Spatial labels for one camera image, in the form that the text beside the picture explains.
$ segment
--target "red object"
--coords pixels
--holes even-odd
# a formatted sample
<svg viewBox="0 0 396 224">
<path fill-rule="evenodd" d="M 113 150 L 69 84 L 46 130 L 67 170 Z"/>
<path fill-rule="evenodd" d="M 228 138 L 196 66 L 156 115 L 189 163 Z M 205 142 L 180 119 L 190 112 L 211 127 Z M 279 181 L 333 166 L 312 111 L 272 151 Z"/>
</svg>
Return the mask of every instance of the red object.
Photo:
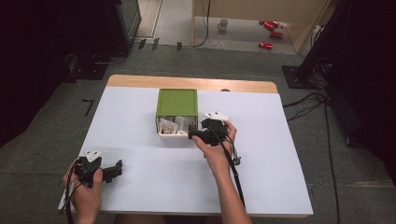
<svg viewBox="0 0 396 224">
<path fill-rule="evenodd" d="M 279 27 L 279 22 L 278 21 L 269 21 L 275 28 Z"/>
<path fill-rule="evenodd" d="M 264 22 L 264 24 L 263 24 L 263 26 L 265 27 L 265 28 L 267 28 L 269 31 L 271 31 L 271 32 L 273 32 L 274 30 L 275 30 L 275 26 L 271 23 L 271 22 L 269 22 L 269 21 L 265 21 Z"/>
<path fill-rule="evenodd" d="M 270 44 L 270 43 L 264 43 L 264 42 L 260 41 L 259 48 L 262 48 L 262 49 L 272 49 L 272 44 Z"/>
<path fill-rule="evenodd" d="M 270 34 L 270 37 L 271 37 L 271 38 L 281 39 L 282 36 L 283 36 L 283 34 L 280 33 L 280 32 L 271 32 L 271 34 Z"/>
</svg>

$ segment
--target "person's left hand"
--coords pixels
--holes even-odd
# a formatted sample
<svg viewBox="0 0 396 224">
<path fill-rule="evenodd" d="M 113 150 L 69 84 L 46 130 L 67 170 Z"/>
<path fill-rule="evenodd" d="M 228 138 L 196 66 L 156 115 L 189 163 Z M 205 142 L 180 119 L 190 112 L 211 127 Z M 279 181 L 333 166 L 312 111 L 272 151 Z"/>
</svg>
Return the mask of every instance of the person's left hand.
<svg viewBox="0 0 396 224">
<path fill-rule="evenodd" d="M 71 166 L 64 175 L 65 186 L 70 169 Z M 76 213 L 78 214 L 77 223 L 94 223 L 99 216 L 99 211 L 102 207 L 102 180 L 103 171 L 102 169 L 97 169 L 93 175 L 92 188 L 81 185 L 73 193 L 71 202 L 75 207 Z M 75 188 L 81 184 L 77 175 L 74 174 L 74 171 L 70 181 L 75 182 Z"/>
</svg>

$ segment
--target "green container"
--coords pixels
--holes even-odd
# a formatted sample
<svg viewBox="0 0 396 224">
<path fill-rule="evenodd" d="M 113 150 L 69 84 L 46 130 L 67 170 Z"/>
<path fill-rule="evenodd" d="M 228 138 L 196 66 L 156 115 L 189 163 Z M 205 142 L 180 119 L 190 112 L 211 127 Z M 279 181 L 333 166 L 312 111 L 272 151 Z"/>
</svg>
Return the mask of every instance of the green container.
<svg viewBox="0 0 396 224">
<path fill-rule="evenodd" d="M 178 123 L 177 133 L 163 133 L 160 129 L 161 119 Z M 156 112 L 157 133 L 163 137 L 185 137 L 188 130 L 186 124 L 194 122 L 194 129 L 198 121 L 198 97 L 197 90 L 191 89 L 160 89 Z"/>
</svg>

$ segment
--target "black equipment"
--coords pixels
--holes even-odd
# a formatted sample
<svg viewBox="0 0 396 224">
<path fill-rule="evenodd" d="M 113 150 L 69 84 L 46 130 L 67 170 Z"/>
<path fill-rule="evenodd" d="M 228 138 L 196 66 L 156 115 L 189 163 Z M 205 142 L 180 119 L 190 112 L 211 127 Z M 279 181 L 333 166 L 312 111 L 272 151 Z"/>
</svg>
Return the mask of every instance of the black equipment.
<svg viewBox="0 0 396 224">
<path fill-rule="evenodd" d="M 79 181 L 87 187 L 92 188 L 93 174 L 100 167 L 102 157 L 89 162 L 86 157 L 78 158 L 78 164 L 75 169 L 75 174 L 78 176 Z M 113 178 L 122 175 L 122 161 L 119 160 L 115 166 L 103 169 L 103 181 L 110 183 Z"/>
<path fill-rule="evenodd" d="M 202 127 L 206 128 L 204 131 L 198 131 L 198 130 L 190 130 L 189 131 L 189 139 L 192 139 L 194 135 L 197 135 L 200 137 L 205 144 L 210 144 L 211 146 L 216 146 L 220 143 L 220 141 L 224 141 L 227 138 L 227 127 L 223 124 L 222 121 L 220 120 L 215 120 L 215 119 L 205 119 L 202 122 Z M 208 127 L 213 130 L 215 135 L 218 136 L 218 138 L 208 129 Z"/>
<path fill-rule="evenodd" d="M 71 79 L 101 80 L 111 57 L 128 54 L 142 21 L 137 0 L 59 1 L 56 17 L 78 56 Z"/>
<path fill-rule="evenodd" d="M 396 22 L 395 13 L 393 1 L 339 1 L 304 62 L 283 69 L 288 84 L 299 85 L 309 82 L 317 64 L 332 64 L 323 77 L 346 131 L 346 144 L 367 147 L 385 163 L 396 185 L 396 34 L 384 32 Z M 291 69 L 293 78 L 288 77 Z"/>
</svg>

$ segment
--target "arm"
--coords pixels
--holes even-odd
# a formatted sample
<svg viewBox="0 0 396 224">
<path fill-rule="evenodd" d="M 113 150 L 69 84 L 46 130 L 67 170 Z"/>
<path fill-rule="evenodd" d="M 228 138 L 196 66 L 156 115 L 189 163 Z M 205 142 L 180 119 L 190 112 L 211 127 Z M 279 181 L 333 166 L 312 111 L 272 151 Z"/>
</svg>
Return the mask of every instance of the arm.
<svg viewBox="0 0 396 224">
<path fill-rule="evenodd" d="M 234 141 L 236 135 L 235 127 L 231 122 L 225 121 L 224 124 L 229 128 L 228 135 Z M 230 164 L 224 155 L 224 150 L 221 145 L 215 147 L 208 146 L 197 136 L 193 136 L 192 140 L 198 148 L 204 152 L 204 157 L 206 158 L 207 163 L 213 172 L 213 176 L 216 179 L 223 224 L 251 223 L 248 213 L 244 205 L 242 205 L 239 195 L 233 186 L 230 174 Z M 226 146 L 230 155 L 232 155 L 230 142 L 224 141 L 223 145 Z"/>
<path fill-rule="evenodd" d="M 64 184 L 67 182 L 67 175 L 69 171 L 64 175 Z M 72 204 L 78 214 L 77 224 L 92 224 L 95 223 L 99 216 L 100 209 L 102 207 L 102 169 L 96 170 L 93 175 L 92 188 L 88 188 L 84 185 L 79 186 L 77 176 L 72 174 L 71 181 L 74 180 L 76 187 L 79 186 L 72 195 Z"/>
</svg>

